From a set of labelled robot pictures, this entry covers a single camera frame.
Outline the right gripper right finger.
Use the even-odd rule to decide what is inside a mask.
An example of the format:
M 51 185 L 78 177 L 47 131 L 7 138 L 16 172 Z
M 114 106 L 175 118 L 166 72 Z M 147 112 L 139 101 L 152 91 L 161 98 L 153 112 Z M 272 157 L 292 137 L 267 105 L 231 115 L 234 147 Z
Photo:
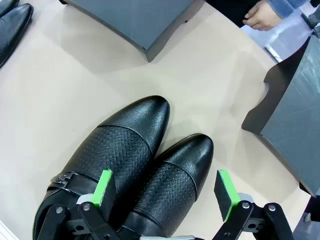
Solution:
M 256 240 L 294 238 L 282 207 L 275 202 L 260 207 L 241 199 L 227 170 L 217 171 L 214 193 L 223 220 L 215 240 L 237 240 L 243 232 L 252 233 Z

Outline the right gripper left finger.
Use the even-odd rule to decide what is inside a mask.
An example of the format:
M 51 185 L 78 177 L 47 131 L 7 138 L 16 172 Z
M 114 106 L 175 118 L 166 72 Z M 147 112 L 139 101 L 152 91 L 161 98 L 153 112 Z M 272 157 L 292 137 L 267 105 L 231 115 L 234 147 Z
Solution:
M 80 196 L 73 208 L 55 204 L 48 209 L 43 221 L 43 238 L 67 240 L 90 234 L 95 240 L 119 240 L 108 223 L 115 196 L 113 172 L 103 170 L 94 193 Z

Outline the person's left hand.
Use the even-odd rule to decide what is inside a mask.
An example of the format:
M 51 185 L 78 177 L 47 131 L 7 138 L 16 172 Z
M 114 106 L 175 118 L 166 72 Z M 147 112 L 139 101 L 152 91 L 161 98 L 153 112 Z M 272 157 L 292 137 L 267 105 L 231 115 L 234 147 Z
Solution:
M 281 21 L 282 18 L 271 8 L 269 3 L 266 0 L 261 0 L 245 14 L 242 22 L 254 30 L 269 31 Z

